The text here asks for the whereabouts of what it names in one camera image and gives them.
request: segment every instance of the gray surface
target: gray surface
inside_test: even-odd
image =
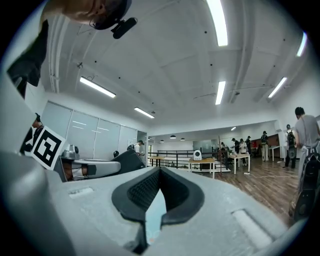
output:
[[[139,224],[125,220],[114,207],[111,196],[112,192],[120,184],[125,183],[153,167],[148,167],[121,175],[98,178],[92,180],[73,181],[56,184],[56,177],[49,177],[51,191],[54,199],[60,201],[64,194],[73,193],[86,188],[93,189],[92,192],[68,200],[72,200],[80,211],[87,216],[87,222],[95,226],[101,233],[107,235],[118,245],[123,246],[127,242],[135,240]]]
[[[68,255],[77,256],[133,255],[122,246],[135,239],[139,225],[121,217],[111,196],[117,186],[153,167],[62,183],[56,172],[43,170],[32,158],[4,153],[0,156],[3,166],[10,170],[9,175],[2,172],[0,177],[5,202],[25,235],[42,246],[43,254],[65,255],[62,252],[69,250]],[[230,184],[170,170],[201,187],[204,205],[188,222],[163,226],[144,256],[275,255],[300,231],[301,226],[294,226],[285,233],[286,226],[269,209]],[[232,216],[241,209],[274,240],[280,240],[258,251]],[[55,243],[59,245],[52,250]]]
[[[169,169],[199,185],[205,194],[205,202],[187,223],[163,226],[159,237],[144,256],[252,255],[258,250],[232,216],[232,212],[240,209],[245,209],[273,238],[280,237],[287,230],[268,208],[234,186],[183,170]]]

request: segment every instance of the fluorescent light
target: fluorescent light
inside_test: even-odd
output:
[[[96,84],[96,83],[94,83],[94,82],[91,82],[90,80],[84,78],[83,76],[81,76],[80,82],[81,82],[81,83],[84,83],[84,84],[87,85],[87,86],[90,86],[90,87],[93,88],[93,89],[98,90],[99,92],[101,92],[101,93],[103,93],[103,94],[105,94],[105,95],[110,96],[111,98],[116,97],[116,95],[115,95],[113,92],[111,92],[111,91],[109,91],[109,90],[101,87],[100,85],[98,85],[98,84]]]
[[[77,121],[72,121],[72,122],[86,126],[86,124],[85,124],[85,123],[82,123],[82,122],[77,122]]]
[[[140,108],[138,108],[138,107],[136,107],[134,110],[136,110],[136,111],[140,112],[141,114],[146,115],[146,116],[147,116],[147,117],[149,117],[149,118],[155,118],[153,115],[148,114],[147,112],[145,112],[145,111],[141,110],[141,109],[140,109]]]
[[[273,91],[270,93],[270,95],[268,96],[268,98],[272,98],[272,97],[276,94],[276,92],[280,89],[280,87],[284,85],[284,83],[285,83],[286,80],[287,80],[287,78],[286,78],[286,77],[283,77],[283,78],[281,79],[281,81],[278,83],[278,85],[277,85],[277,86],[273,89]]]
[[[218,46],[228,45],[228,33],[225,20],[224,10],[220,0],[207,0],[212,19],[214,22],[216,38],[218,40]]]
[[[221,103],[222,96],[224,95],[225,87],[226,87],[226,81],[219,82],[218,93],[216,95],[216,100],[215,100],[216,105],[219,105]]]
[[[296,53],[297,57],[300,57],[302,55],[302,53],[304,52],[306,42],[307,42],[307,34],[305,32],[303,32],[301,44],[300,44],[298,52]]]

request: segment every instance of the black bag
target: black bag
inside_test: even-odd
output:
[[[135,149],[135,145],[134,144],[132,144],[132,145],[130,145],[130,146],[128,146],[126,148],[126,150],[134,150],[134,149]]]
[[[286,132],[287,133],[287,140],[288,140],[288,145],[289,147],[292,147],[295,145],[295,136],[292,132],[292,130],[290,132]]]
[[[266,136],[265,136],[265,135],[262,135],[262,137],[261,137],[261,143],[262,143],[262,144],[266,144],[266,143],[267,143],[267,139],[266,139]]]

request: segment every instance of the ceiling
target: ceiling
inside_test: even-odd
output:
[[[226,81],[221,105],[268,104],[272,88],[283,76],[290,86],[306,59],[296,57],[302,31],[270,1],[221,4],[228,34],[222,47],[205,0],[135,0],[125,18],[138,24],[119,40],[109,30],[52,18],[45,89],[149,125],[172,122],[172,109],[214,109],[219,81]],[[80,83],[81,76],[116,97]],[[154,111],[155,119],[135,107]]]

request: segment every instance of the table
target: table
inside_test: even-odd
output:
[[[214,165],[215,161],[216,161],[216,159],[214,157],[208,157],[208,158],[202,159],[200,161],[196,161],[193,158],[190,158],[189,161],[188,161],[188,165],[189,165],[188,166],[188,171],[192,172],[192,165],[193,164],[210,164],[209,173],[211,173],[211,171],[212,171],[211,164]],[[215,178],[215,170],[213,170],[212,178],[213,179]]]
[[[160,160],[165,159],[166,157],[164,156],[148,156],[148,159],[151,159],[151,166],[154,166],[154,160],[155,160],[155,166],[158,166],[158,162],[159,162],[159,166],[160,165]]]
[[[271,155],[271,154],[270,154],[270,150],[272,150],[272,162],[275,161],[275,152],[274,152],[274,149],[278,149],[278,148],[280,148],[280,159],[282,159],[282,157],[281,157],[282,153],[281,153],[281,147],[280,147],[280,146],[271,146],[271,147],[268,148],[269,156]]]
[[[248,173],[250,173],[250,155],[249,154],[229,154],[228,158],[234,159],[234,174],[236,174],[236,165],[237,165],[237,159],[238,159],[238,167],[240,167],[240,159],[241,158],[248,158]]]

